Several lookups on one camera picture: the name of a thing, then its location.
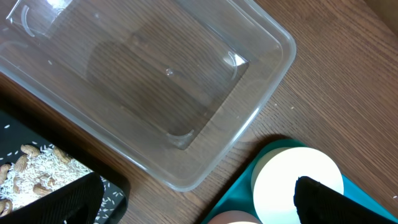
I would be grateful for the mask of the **pink bowl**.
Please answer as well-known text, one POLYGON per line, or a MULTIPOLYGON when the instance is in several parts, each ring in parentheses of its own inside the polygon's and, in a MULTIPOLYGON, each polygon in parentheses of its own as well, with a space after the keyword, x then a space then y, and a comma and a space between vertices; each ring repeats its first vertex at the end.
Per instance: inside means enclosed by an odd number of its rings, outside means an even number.
POLYGON ((249 213, 231 210, 216 215, 208 224, 261 224, 261 222, 249 213))

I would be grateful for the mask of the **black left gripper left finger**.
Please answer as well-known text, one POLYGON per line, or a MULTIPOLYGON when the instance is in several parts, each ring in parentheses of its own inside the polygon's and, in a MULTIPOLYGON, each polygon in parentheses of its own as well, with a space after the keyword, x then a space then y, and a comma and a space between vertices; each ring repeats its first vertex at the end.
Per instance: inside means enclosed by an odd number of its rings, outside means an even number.
POLYGON ((95 222, 104 194, 100 176, 90 173, 1 218, 2 224, 95 222))

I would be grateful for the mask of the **cream white bowl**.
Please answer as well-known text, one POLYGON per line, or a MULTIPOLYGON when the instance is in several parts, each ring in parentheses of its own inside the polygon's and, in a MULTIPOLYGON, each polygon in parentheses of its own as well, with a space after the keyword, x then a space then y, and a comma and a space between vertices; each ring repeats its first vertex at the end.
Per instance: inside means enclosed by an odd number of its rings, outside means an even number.
POLYGON ((299 223, 295 183, 307 176, 343 194, 343 177, 335 162, 309 147, 280 147, 262 156, 251 176, 253 204, 262 223, 299 223))

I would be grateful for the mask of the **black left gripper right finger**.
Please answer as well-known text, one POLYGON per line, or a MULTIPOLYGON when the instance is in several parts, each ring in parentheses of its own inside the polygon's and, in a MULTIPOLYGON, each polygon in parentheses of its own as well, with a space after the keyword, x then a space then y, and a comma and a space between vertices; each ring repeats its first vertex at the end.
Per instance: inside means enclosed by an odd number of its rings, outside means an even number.
POLYGON ((307 176, 295 184, 294 205, 301 224, 394 224, 307 176))

